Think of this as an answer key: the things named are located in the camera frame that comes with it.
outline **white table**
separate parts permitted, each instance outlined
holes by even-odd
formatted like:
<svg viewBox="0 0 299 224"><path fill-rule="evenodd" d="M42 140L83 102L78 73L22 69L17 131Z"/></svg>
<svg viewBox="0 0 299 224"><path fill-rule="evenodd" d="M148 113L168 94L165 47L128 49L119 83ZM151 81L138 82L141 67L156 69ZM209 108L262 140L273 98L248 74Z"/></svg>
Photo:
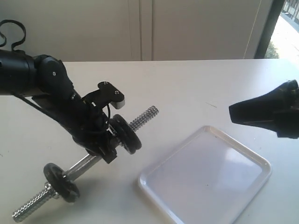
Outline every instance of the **white table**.
<svg viewBox="0 0 299 224"><path fill-rule="evenodd" d="M99 162L81 176L80 199L73 205L51 199L24 223L167 223L136 186L138 174L203 125L219 128L273 166L269 181L236 224L299 221L299 140L232 124L228 106L271 91L299 71L284 60L65 63L84 96L109 81L126 96L118 112L128 121L155 105L159 115L138 132L143 147L135 155L119 148L118 158ZM0 222L43 188L43 167L69 168L83 156L70 135L14 97L0 97Z"/></svg>

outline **plastic tray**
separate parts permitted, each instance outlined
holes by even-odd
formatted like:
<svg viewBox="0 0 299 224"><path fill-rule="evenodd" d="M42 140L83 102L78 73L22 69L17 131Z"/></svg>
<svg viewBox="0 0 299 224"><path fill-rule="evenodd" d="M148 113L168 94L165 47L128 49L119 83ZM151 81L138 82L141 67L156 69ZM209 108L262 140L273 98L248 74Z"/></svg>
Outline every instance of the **plastic tray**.
<svg viewBox="0 0 299 224"><path fill-rule="evenodd" d="M204 126L138 184L178 224L231 224L271 175L271 165L224 132Z"/></svg>

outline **screw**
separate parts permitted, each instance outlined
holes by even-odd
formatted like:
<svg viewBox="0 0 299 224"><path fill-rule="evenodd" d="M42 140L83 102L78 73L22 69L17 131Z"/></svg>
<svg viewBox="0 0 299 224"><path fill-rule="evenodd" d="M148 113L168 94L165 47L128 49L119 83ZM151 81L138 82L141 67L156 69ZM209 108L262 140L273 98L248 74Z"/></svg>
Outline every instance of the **screw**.
<svg viewBox="0 0 299 224"><path fill-rule="evenodd" d="M129 126L132 128L132 130L137 131L148 121L153 119L154 116L156 116L158 113L159 110L155 106L151 106L135 120L133 120L129 124ZM65 171L64 174L67 175L70 180L74 181L101 159L102 158L100 156L87 155L79 162L77 162L74 166L72 166L69 170ZM22 207L20 207L13 213L12 217L14 221L17 223L22 222L51 198L58 199L59 194L52 188L52 186L48 182L46 182L45 189L40 191L35 197L31 198L27 203L25 203Z"/></svg>

